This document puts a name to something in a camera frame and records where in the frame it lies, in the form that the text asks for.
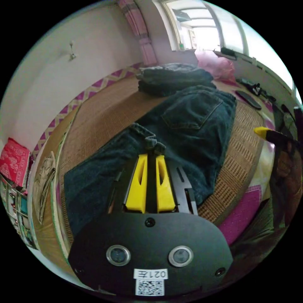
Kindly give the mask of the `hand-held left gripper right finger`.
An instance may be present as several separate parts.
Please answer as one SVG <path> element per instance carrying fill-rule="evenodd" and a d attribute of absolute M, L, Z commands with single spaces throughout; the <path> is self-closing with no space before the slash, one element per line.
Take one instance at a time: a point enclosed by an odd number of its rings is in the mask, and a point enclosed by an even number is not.
<path fill-rule="evenodd" d="M 165 157 L 163 155 L 156 157 L 156 196 L 157 212 L 174 211 L 175 200 Z"/>

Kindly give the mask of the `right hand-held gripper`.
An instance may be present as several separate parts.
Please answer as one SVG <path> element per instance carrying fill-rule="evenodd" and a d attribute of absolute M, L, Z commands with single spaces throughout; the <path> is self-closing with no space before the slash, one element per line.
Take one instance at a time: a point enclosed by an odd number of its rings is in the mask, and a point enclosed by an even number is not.
<path fill-rule="evenodd" d="M 279 133 L 277 131 L 270 130 L 269 128 L 266 127 L 256 127 L 254 128 L 254 133 L 260 138 L 262 138 L 263 140 L 266 140 L 275 145 L 282 145 L 291 142 L 296 146 L 302 146 L 302 143 L 300 143 L 299 141 L 291 137 L 288 137 L 282 133 Z"/>

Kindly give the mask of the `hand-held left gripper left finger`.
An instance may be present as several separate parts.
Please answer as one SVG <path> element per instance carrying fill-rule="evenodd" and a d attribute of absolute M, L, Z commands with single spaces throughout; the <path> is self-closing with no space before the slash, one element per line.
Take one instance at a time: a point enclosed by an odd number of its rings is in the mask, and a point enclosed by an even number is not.
<path fill-rule="evenodd" d="M 125 203 L 128 211 L 146 211 L 147 166 L 148 155 L 139 155 L 131 178 L 128 196 Z"/>

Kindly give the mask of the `person's right hand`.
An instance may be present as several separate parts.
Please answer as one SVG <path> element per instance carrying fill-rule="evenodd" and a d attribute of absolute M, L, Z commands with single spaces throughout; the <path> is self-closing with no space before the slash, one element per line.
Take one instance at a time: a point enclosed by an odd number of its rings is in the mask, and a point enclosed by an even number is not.
<path fill-rule="evenodd" d="M 302 158 L 296 145 L 289 141 L 280 153 L 277 165 L 277 175 L 287 181 L 302 182 Z"/>

